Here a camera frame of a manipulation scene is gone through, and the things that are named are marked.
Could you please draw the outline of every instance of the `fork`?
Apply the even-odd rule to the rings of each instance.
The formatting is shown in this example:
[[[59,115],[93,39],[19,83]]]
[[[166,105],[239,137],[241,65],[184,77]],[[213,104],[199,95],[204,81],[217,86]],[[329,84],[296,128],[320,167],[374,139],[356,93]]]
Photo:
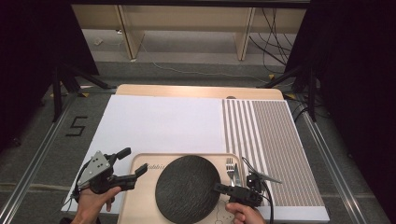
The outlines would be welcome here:
[[[226,162],[225,162],[225,168],[227,170],[227,175],[230,177],[231,179],[231,186],[235,186],[235,183],[233,182],[233,158],[227,158]]]

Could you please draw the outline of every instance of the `table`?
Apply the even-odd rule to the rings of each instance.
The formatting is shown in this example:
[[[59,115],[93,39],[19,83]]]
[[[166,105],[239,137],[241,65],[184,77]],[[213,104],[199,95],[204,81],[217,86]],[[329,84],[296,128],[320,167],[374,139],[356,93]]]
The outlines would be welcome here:
[[[284,182],[270,184],[276,221],[329,221],[279,90],[121,85],[107,105],[84,162],[96,150],[112,154],[124,147],[131,147],[132,158],[117,161],[115,175],[128,175],[132,159],[141,153],[246,157],[259,172]],[[113,203],[114,214],[122,209],[123,193]],[[269,217],[268,206],[259,210]],[[76,211],[75,204],[70,211]]]

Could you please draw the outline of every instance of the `person's right hand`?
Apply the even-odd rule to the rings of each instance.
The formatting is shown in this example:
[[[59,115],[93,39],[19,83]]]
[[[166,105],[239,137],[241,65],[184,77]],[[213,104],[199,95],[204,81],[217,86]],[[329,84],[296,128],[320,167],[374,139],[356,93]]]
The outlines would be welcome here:
[[[265,224],[262,214],[256,209],[240,203],[227,203],[225,210],[234,215],[234,224]]]

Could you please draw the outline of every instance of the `human hand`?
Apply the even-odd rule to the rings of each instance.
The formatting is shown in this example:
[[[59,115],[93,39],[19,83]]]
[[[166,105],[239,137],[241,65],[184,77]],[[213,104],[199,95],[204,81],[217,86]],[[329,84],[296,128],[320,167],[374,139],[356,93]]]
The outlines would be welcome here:
[[[227,203],[225,206],[227,212],[234,215],[234,224],[265,224],[262,214],[257,209],[240,203]]]
[[[94,224],[103,205],[106,204],[106,210],[109,212],[111,200],[120,191],[120,187],[115,187],[106,193],[95,194],[90,189],[84,189],[79,195],[78,209],[72,224]]]

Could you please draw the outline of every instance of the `person's left hand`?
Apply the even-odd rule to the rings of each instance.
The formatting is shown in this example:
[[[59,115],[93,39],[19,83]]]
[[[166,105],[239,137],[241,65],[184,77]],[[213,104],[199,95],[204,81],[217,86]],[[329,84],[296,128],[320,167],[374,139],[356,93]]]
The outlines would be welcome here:
[[[94,224],[103,205],[106,204],[106,210],[109,212],[111,200],[120,191],[120,187],[115,187],[106,193],[95,194],[90,189],[84,189],[79,195],[78,209],[72,224]]]

